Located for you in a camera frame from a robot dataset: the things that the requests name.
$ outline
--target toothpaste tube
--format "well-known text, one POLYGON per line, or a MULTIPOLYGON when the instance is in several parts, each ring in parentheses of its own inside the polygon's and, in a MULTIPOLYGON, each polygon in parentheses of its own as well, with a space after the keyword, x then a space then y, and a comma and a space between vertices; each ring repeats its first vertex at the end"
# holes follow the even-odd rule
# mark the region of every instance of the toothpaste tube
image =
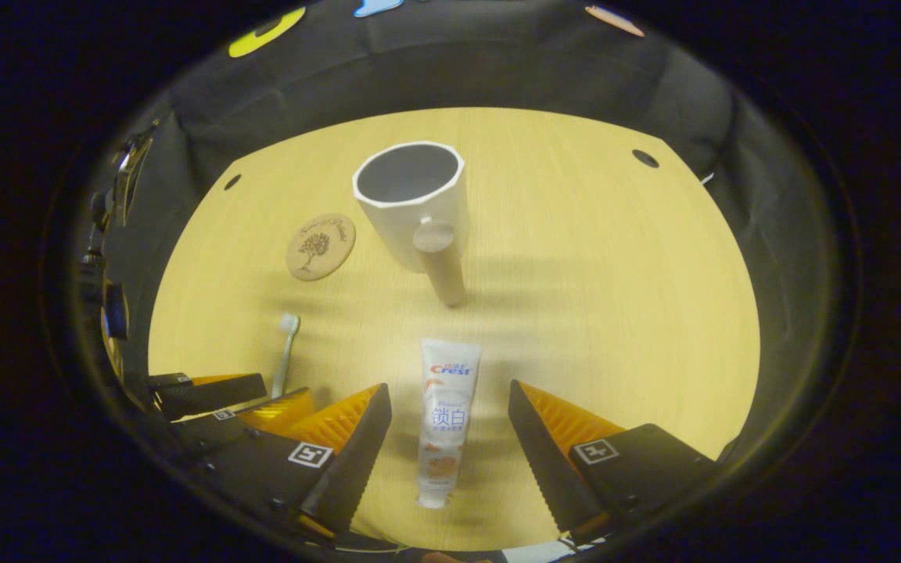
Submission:
POLYGON ((422 430, 419 431, 419 496, 425 508, 443 508, 458 483, 482 347, 422 339, 422 430))

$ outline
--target tree engraving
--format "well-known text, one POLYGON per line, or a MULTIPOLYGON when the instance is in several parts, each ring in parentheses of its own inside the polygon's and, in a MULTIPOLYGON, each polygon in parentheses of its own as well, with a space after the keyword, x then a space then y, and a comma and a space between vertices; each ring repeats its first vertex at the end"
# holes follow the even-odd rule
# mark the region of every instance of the tree engraving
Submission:
POLYGON ((301 270, 311 271, 308 270, 308 264, 311 264, 311 259, 314 259, 316 256, 322 256, 322 254, 328 252, 328 235, 324 232, 315 232, 314 235, 304 239, 304 242, 301 243, 301 247, 297 252, 308 255, 308 261, 304 263, 301 270))

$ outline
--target wooden table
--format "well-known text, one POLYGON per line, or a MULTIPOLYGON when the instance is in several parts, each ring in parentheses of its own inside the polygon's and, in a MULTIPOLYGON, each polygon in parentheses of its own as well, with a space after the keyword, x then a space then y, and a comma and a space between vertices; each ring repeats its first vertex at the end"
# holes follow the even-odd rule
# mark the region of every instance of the wooden table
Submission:
POLYGON ((324 407, 389 384, 393 420, 353 528, 416 547, 501 549, 558 537, 507 417, 511 378, 625 428, 651 421, 709 457, 738 434, 756 385, 753 291, 701 183, 660 139, 561 114, 382 115, 235 161, 166 267, 150 371, 260 371, 269 389, 285 311, 301 318, 287 389, 308 385, 324 407), (372 153, 422 139, 465 158, 469 298, 454 310, 437 302, 424 274, 391 259, 350 185, 372 153), (353 218, 357 243, 338 271, 298 281, 287 274, 287 243, 320 213, 353 218), (460 482, 439 511, 415 506, 421 336, 485 349, 460 482))

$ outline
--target mug rim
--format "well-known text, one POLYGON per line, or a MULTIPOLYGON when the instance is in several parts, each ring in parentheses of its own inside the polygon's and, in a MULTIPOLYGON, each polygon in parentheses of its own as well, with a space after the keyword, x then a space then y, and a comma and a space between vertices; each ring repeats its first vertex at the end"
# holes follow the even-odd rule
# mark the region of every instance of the mug rim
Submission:
POLYGON ((433 197, 440 195, 440 193, 444 193, 448 189, 451 189, 451 186, 456 185, 458 183, 458 179, 461 179, 461 172, 464 170, 465 170, 464 158, 461 158, 461 154, 458 153, 458 151, 456 149, 454 149, 453 146, 450 146, 448 144, 443 144, 441 142, 432 142, 432 140, 419 140, 419 142, 403 142, 403 143, 393 144, 390 147, 387 147, 387 149, 380 150, 379 152, 376 152, 375 154, 372 154, 371 156, 369 156, 368 159, 365 160, 364 163, 362 163, 361 166, 357 168, 357 171, 354 172, 354 178, 353 178, 354 197, 355 197, 355 199, 358 200, 358 202, 369 203, 369 204, 371 204, 371 206, 382 208, 382 209, 390 208, 390 207, 415 206, 415 204, 428 202, 428 200, 433 199, 433 197), (420 145, 429 145, 429 146, 440 147, 440 149, 447 150, 447 152, 449 152, 450 154, 453 154, 454 160, 457 160, 457 162, 458 162, 457 170, 454 170, 454 175, 450 176, 450 179, 448 179, 448 181, 446 183, 444 183, 444 185, 441 185, 439 188, 433 190, 430 193, 426 193, 426 195, 421 195, 419 197, 415 197, 414 199, 401 200, 401 202, 379 202, 376 199, 371 199, 371 197, 367 197, 366 195, 364 195, 364 193, 361 192, 360 182, 358 182, 361 178, 361 172, 364 171, 364 169, 366 167, 368 167, 369 164, 373 163, 373 161, 375 161, 375 158, 384 156, 385 154, 387 154, 393 150, 404 149, 404 147, 407 147, 407 146, 420 146, 420 145))

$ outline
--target wooden coaster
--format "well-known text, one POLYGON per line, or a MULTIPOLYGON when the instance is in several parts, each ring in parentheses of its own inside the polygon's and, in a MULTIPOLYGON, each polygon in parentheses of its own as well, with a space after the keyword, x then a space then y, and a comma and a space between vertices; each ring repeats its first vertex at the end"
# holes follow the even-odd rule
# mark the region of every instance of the wooden coaster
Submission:
POLYGON ((346 215, 318 215, 298 229, 287 246, 287 271, 294 278, 311 282, 325 278, 346 260, 354 249, 357 229, 346 215))

